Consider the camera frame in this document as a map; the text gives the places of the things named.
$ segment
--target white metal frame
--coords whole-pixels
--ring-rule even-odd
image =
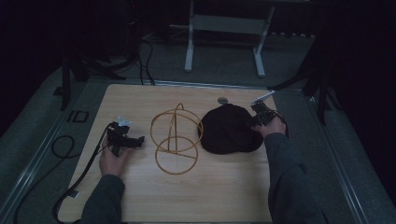
[[[262,46],[268,34],[271,19],[274,15],[275,7],[271,7],[266,20],[241,19],[232,17],[217,17],[194,14],[194,1],[190,3],[190,25],[189,25],[189,45],[187,46],[186,63],[184,71],[192,70],[192,58],[194,53],[193,32],[194,30],[207,30],[219,32],[231,32],[240,34],[260,35],[261,40],[257,47],[253,48],[254,60],[256,62],[257,74],[265,77],[264,66],[262,64]]]

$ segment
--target wooden tabletop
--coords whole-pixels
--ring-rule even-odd
[[[215,155],[205,151],[198,143],[195,166],[186,174],[169,175],[157,165],[157,146],[150,137],[153,118],[166,110],[175,109],[178,104],[183,104],[184,109],[201,119],[209,110],[220,106],[220,97],[226,97],[229,104],[242,106],[253,116],[250,103],[267,92],[229,88],[110,85],[70,186],[87,165],[104,128],[121,116],[132,122],[129,137],[146,137],[143,146],[133,151],[122,177],[126,186],[121,202],[123,221],[271,221],[267,205],[270,177],[264,145],[251,153]],[[275,109],[272,97],[265,103]],[[172,116],[161,116],[154,123],[152,130],[156,142],[167,138],[171,118]],[[190,120],[177,118],[177,134],[195,142],[198,139],[196,130],[196,125]],[[179,139],[178,147],[190,144],[189,141]],[[77,198],[67,197],[64,200],[59,212],[60,220],[80,219],[84,204],[101,177],[98,161],[99,156],[76,188],[79,192]],[[166,169],[177,172],[189,167],[191,158],[159,157],[159,163]]]

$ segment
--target gray sleeve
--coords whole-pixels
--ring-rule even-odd
[[[273,222],[326,223],[289,139],[282,133],[271,133],[264,143],[270,166],[268,205]]]
[[[79,223],[121,223],[121,198],[125,190],[115,175],[104,175],[85,203]]]

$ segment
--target black cable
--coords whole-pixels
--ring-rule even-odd
[[[71,146],[70,146],[69,150],[67,151],[67,153],[66,153],[64,156],[60,156],[59,154],[57,154],[57,153],[55,152],[55,149],[54,149],[55,143],[58,142],[61,138],[68,138],[68,139],[71,140]],[[62,136],[59,136],[59,137],[55,138],[55,140],[52,142],[51,150],[52,150],[52,153],[54,153],[54,155],[55,155],[56,157],[61,158],[61,160],[58,161],[58,162],[55,164],[55,166],[53,166],[51,169],[49,169],[41,178],[39,178],[39,179],[33,184],[33,186],[30,187],[30,189],[25,193],[25,195],[23,195],[23,197],[22,197],[20,203],[18,204],[18,207],[16,208],[15,213],[14,213],[14,224],[17,224],[17,223],[18,223],[18,213],[20,212],[21,206],[22,206],[22,204],[24,203],[24,201],[26,200],[27,196],[33,191],[33,189],[35,189],[35,187],[37,187],[37,185],[38,185],[43,179],[45,179],[50,173],[52,173],[52,172],[53,172],[64,160],[70,159],[70,158],[75,158],[75,157],[77,157],[77,156],[80,155],[80,153],[78,153],[78,154],[76,154],[76,155],[69,156],[69,154],[71,153],[71,151],[72,151],[73,148],[74,148],[74,145],[75,145],[75,140],[74,140],[73,137],[70,136],[70,135],[62,135]]]
[[[105,66],[105,68],[110,69],[111,71],[117,71],[117,70],[120,70],[121,68],[124,68],[128,65],[135,64],[136,61],[137,61],[137,56],[131,53],[130,55],[128,55],[128,57],[125,57],[124,62]]]
[[[95,157],[98,155],[98,153],[102,150],[102,148],[100,148],[101,143],[103,142],[103,139],[106,135],[106,131],[108,129],[108,127],[110,127],[111,123],[109,123],[106,128],[104,129],[102,136],[99,139],[98,145],[95,148],[95,151],[92,153],[90,160],[88,161],[87,166],[85,167],[84,171],[82,172],[81,176],[78,178],[78,180],[73,184],[72,187],[70,187],[59,199],[58,201],[55,203],[55,205],[53,205],[52,207],[52,216],[55,218],[55,220],[58,223],[63,223],[61,220],[59,220],[58,218],[58,211],[59,208],[61,206],[61,203],[64,201],[64,199],[67,197],[67,195],[69,195],[71,192],[73,192],[73,190],[79,185],[79,183],[81,183],[82,179],[84,179],[85,175],[88,173],[88,171],[90,170],[93,161],[95,159]]]
[[[142,85],[144,85],[143,72],[146,72],[146,74],[148,75],[148,79],[149,79],[150,84],[152,86],[155,86],[155,81],[152,78],[151,74],[149,73],[149,60],[150,60],[151,55],[152,55],[153,47],[148,41],[146,41],[144,39],[142,39],[142,42],[145,43],[145,44],[148,44],[150,46],[150,53],[148,55],[148,59],[146,60],[146,64],[145,65],[143,65],[142,58],[140,57],[140,55],[137,56],[137,59],[138,59],[139,64],[140,64],[140,83]]]

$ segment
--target black device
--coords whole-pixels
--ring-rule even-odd
[[[255,112],[256,115],[251,119],[249,126],[256,126],[256,125],[268,125],[271,120],[275,117],[279,117],[283,123],[286,124],[286,136],[289,137],[288,132],[288,124],[285,121],[283,115],[281,115],[278,111],[269,108],[264,101],[256,101],[254,104],[250,106]]]
[[[120,126],[117,122],[112,122],[106,132],[108,145],[113,147],[111,151],[117,157],[121,147],[142,147],[145,141],[145,136],[129,138],[126,135],[129,132],[129,127]]]

